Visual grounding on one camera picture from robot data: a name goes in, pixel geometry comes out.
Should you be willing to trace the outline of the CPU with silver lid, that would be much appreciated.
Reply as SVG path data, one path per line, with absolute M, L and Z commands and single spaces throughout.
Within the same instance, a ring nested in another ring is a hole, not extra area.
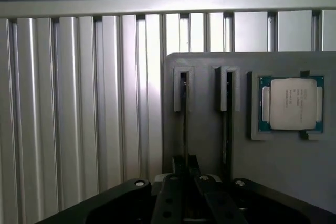
M 258 78 L 258 128 L 323 132 L 323 76 Z

